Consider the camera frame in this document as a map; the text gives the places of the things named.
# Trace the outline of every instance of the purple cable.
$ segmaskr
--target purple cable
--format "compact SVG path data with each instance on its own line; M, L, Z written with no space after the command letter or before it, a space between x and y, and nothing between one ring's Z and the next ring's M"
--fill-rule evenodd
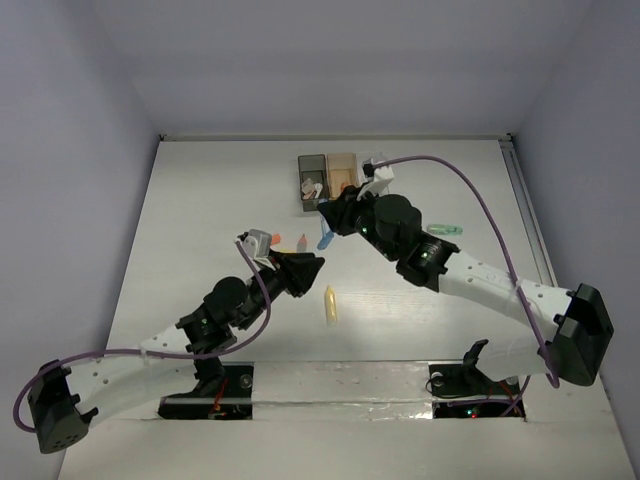
M62 360L58 360L52 363L51 365L47 365L42 370L39 370L38 373L31 380L29 380L27 384L22 388L22 390L18 394L18 397L16 398L15 403L13 404L13 422L16 424L16 426L20 430L24 430L25 432L35 433L36 429L25 424L20 418L20 406L24 401L24 397L27 395L29 390L31 390L33 385L44 375L51 372L52 370L55 370L58 367L63 367L69 363L77 362L78 360L85 360L87 358L101 358L101 357L112 356L112 355L116 355L116 356L147 355L149 357L171 358L171 359L177 359L177 360L207 360L209 358L220 357L222 355L228 355L230 353L237 352L241 348L244 348L250 343L252 343L256 338L258 338L260 334L262 334L262 332L264 332L264 330L267 328L267 325L269 325L269 320L271 319L271 298L269 297L269 291L267 290L267 286L264 284L264 281L262 280L262 277L260 276L258 269L253 265L253 262L251 261L249 256L245 253L244 249L242 248L242 244L240 243L239 240L236 240L235 243L236 243L236 247L238 248L238 251L240 252L240 255L242 256L244 261L247 262L247 265L249 266L251 273L253 273L253 275L255 276L258 282L258 286L262 291L262 295L264 296L266 315L264 317L264 320L262 321L262 324L260 325L260 328L258 328L258 330L256 330L256 332L253 335L247 338L244 342L241 342L238 345L235 345L233 347L227 348L226 350L215 350L210 353L203 353L199 355L193 355L189 353L158 352L153 350L147 350L146 352L143 353L142 350L137 348L112 348L107 350L96 350L93 352L79 353L77 355L72 355L71 357L63 358Z
M451 407L451 406L459 406L459 405L460 406L461 405L481 405L483 403L506 403L507 405L509 405L509 408L507 408L504 412L500 414L501 417L506 417L509 414L509 412L518 405L518 402L522 400L524 391L527 389L527 386L529 385L529 380L531 380L531 375L527 376L527 378L524 379L520 392L518 392L518 395L516 395L513 400L507 400L502 398L485 398L484 400L480 400L480 401L461 400L459 402L458 401L447 402L447 406Z
M544 337L542 336L542 332L540 332L540 328L538 327L538 324L536 323L536 319L533 315L533 312L531 311L531 306L529 305L529 301L527 300L527 297L522 291L522 288L520 287L520 285L518 285L518 275L516 274L516 269L513 266L513 261L511 260L511 255L509 254L509 250L507 249L507 244L505 243L504 238L502 237L502 233L500 233L500 229L498 228L498 225L496 224L496 221L493 218L493 215L491 215L491 212L489 212L489 207L487 207L487 204L482 198L482 195L480 195L480 192L475 187L475 185L471 183L471 180L469 180L469 178L451 162L448 162L440 157L434 157L432 155L414 155L410 157L395 158L393 160L387 160L385 162L376 163L373 165L373 168L375 170L381 167L388 167L390 165L395 165L398 163L412 162L414 160L427 160L427 161L436 162L441 165L444 165L445 167L452 170L456 175L458 175L458 177L460 177L460 179L464 183L466 183L469 189L471 189L471 191L473 192L473 195L478 200L478 203L480 204L482 211L487 217L487 220L489 220L489 223L491 224L491 228L493 229L493 232L495 233L496 238L498 239L498 243L500 244L500 249L502 250L502 255L504 256L505 262L507 263L507 270L509 271L509 275L511 276L511 281L513 282L514 286L516 286L516 294L520 299L520 303L522 303L522 307L524 308L525 314L527 316L527 320L529 321L529 325L531 326L531 330L533 330L533 334L535 335L536 340L538 341L542 358L544 359L545 364L549 369L549 372L551 372L550 374L547 374L547 379L549 380L549 383L551 383L551 386L553 388L558 388L560 386L560 380L558 379L558 375L556 374L555 367L553 366L553 362L551 361L551 356L549 355L549 350L547 349L547 345L544 340ZM520 394L518 395L518 398L516 399L516 401L513 402L511 407L505 413L503 413L503 416L509 413L516 406L516 403L520 401L520 398L522 398L526 385L529 384L529 379L530 377L526 378L523 384L523 387L520 390Z

